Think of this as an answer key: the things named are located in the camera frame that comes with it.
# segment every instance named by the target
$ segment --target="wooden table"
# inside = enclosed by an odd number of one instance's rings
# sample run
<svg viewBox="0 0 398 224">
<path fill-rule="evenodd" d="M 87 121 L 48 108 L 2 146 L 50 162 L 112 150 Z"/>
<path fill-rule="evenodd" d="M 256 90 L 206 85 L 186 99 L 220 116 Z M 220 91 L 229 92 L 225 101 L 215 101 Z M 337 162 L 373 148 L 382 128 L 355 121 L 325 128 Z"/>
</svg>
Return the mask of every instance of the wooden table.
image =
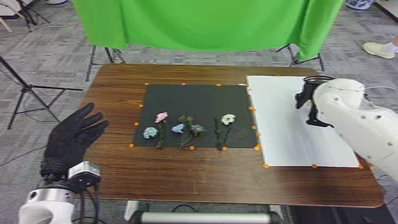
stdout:
<svg viewBox="0 0 398 224">
<path fill-rule="evenodd" d="M 307 68 L 105 65 L 83 103 L 110 121 L 87 154 L 101 167 L 101 198 L 213 203 L 377 207 L 382 191 L 369 172 L 352 168 L 272 167 L 261 151 L 130 148 L 146 83 L 241 84 L 245 75 L 318 75 Z"/>
</svg>

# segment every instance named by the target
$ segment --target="pink flower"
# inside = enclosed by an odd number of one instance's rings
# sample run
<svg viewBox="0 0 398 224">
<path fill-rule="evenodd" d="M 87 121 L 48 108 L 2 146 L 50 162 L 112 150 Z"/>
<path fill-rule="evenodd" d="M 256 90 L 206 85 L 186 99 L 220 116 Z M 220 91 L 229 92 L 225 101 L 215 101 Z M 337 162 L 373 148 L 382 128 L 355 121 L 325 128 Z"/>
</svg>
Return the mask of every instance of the pink flower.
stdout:
<svg viewBox="0 0 398 224">
<path fill-rule="evenodd" d="M 160 113 L 160 114 L 156 115 L 156 121 L 154 121 L 154 123 L 160 123 L 160 122 L 165 120 L 167 117 L 169 117 L 167 112 Z"/>
</svg>

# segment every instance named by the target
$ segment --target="gloved hand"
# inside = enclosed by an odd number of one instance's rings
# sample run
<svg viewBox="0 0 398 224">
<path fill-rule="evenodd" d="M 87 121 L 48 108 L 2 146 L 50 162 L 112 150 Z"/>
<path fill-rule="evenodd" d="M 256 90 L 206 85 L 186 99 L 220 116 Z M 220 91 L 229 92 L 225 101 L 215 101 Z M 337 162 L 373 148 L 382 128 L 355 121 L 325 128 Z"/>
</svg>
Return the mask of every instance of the gloved hand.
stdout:
<svg viewBox="0 0 398 224">
<path fill-rule="evenodd" d="M 101 113 L 85 118 L 92 109 L 94 103 L 89 103 L 53 128 L 41 164 L 41 176 L 64 176 L 69 168 L 83 161 L 85 150 L 108 127 L 108 121 L 98 123 L 103 119 Z"/>
</svg>

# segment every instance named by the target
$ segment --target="black mat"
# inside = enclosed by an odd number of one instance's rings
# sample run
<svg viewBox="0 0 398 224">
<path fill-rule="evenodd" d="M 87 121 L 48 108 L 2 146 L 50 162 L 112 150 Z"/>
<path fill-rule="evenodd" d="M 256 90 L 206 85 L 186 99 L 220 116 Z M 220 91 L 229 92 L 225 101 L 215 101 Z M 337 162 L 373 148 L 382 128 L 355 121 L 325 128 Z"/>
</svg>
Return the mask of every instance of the black mat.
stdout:
<svg viewBox="0 0 398 224">
<path fill-rule="evenodd" d="M 142 133 L 147 127 L 156 127 L 154 118 L 162 112 L 169 113 L 165 123 L 165 146 L 178 146 L 181 134 L 170 131 L 179 124 L 181 115 L 194 117 L 194 124 L 208 130 L 208 135 L 194 146 L 215 148 L 215 117 L 225 114 L 236 115 L 233 130 L 225 146 L 229 148 L 252 148 L 257 144 L 254 120 L 249 110 L 249 95 L 245 86 L 215 85 L 149 85 L 146 89 L 144 107 L 140 111 L 138 127 L 133 144 L 135 146 L 156 146 L 156 138 L 144 139 Z"/>
</svg>

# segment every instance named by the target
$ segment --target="gray carpet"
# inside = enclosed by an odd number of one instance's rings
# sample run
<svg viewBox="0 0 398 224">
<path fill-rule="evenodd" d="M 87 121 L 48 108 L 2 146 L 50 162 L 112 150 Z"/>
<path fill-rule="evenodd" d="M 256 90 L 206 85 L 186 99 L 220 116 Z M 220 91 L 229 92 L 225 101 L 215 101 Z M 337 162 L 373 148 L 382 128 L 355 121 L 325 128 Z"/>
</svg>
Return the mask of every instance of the gray carpet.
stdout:
<svg viewBox="0 0 398 224">
<path fill-rule="evenodd" d="M 87 90 L 90 83 L 83 82 L 89 64 L 90 45 L 85 40 L 83 29 L 73 6 L 48 6 L 35 4 L 37 11 L 51 21 L 41 21 L 34 32 L 26 32 L 25 21 L 9 20 L 14 33 L 7 33 L 0 27 L 0 52 L 26 81 L 34 84 L 80 87 Z M 366 41 L 389 42 L 398 34 L 398 26 L 382 12 L 371 8 L 366 12 L 352 12 L 345 8 L 339 13 L 332 33 L 323 47 L 323 59 L 327 75 L 357 79 L 368 86 L 389 86 L 398 88 L 398 58 L 385 60 L 369 56 L 361 45 Z M 288 66 L 289 55 L 282 51 L 261 50 L 243 53 L 206 54 L 186 53 L 165 49 L 131 46 L 122 50 L 128 63 L 149 64 L 211 64 L 245 66 Z M 103 50 L 96 54 L 96 62 L 106 63 Z M 318 69 L 318 62 L 300 65 Z M 99 66 L 94 66 L 94 77 Z M 16 118 L 12 130 L 5 130 L 9 116 L 18 98 L 18 85 L 0 74 L 0 163 L 30 149 L 46 144 L 50 130 L 55 126 L 51 117 L 44 112 L 30 113 Z M 41 91 L 48 100 L 53 91 Z M 373 89 L 369 92 L 375 103 L 398 111 L 398 93 L 387 89 Z M 57 101 L 53 111 L 60 118 L 74 111 L 82 92 L 67 92 Z M 25 107 L 34 108 L 35 103 L 28 99 Z M 0 167 L 0 223 L 16 223 L 18 208 L 23 204 L 26 193 L 39 182 L 41 152 L 35 151 L 12 163 Z M 385 189 L 385 202 L 398 195 L 396 184 L 382 176 L 380 184 Z M 108 223 L 122 223 L 124 201 L 103 201 L 101 217 Z M 389 203 L 389 209 L 398 220 L 398 200 Z M 170 211 L 174 203 L 151 203 L 151 211 Z M 197 205 L 201 211 L 263 212 L 266 206 L 254 205 Z"/>
</svg>

